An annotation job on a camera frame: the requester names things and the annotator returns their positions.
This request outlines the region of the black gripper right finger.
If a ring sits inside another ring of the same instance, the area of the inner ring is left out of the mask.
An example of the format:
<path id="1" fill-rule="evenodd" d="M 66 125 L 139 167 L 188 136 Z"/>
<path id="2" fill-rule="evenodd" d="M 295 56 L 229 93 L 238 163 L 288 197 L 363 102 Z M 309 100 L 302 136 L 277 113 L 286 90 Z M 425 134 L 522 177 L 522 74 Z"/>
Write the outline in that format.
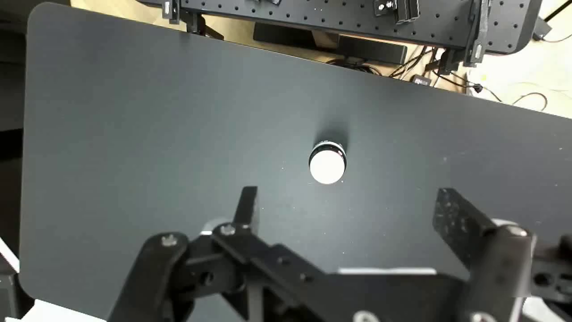
<path id="1" fill-rule="evenodd" d="M 572 244 L 556 245 L 513 222 L 497 224 L 454 188 L 440 188 L 433 229 L 470 272 L 459 322 L 536 322 L 524 313 L 527 297 L 540 299 L 558 319 L 572 322 Z"/>

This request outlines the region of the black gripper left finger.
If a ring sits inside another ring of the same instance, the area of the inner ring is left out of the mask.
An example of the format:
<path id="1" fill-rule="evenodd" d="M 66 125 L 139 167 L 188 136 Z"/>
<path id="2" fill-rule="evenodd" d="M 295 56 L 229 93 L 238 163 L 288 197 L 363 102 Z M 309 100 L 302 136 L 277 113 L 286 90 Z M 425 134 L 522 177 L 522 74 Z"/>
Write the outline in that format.
<path id="1" fill-rule="evenodd" d="M 211 236 L 189 242 L 181 233 L 148 238 L 125 279 L 107 322 L 186 322 L 195 301 L 222 295 L 248 322 L 295 322 L 304 308 L 273 292 L 281 274 L 265 274 L 254 265 L 270 256 L 252 233 L 256 186 L 245 186 L 231 224 Z"/>

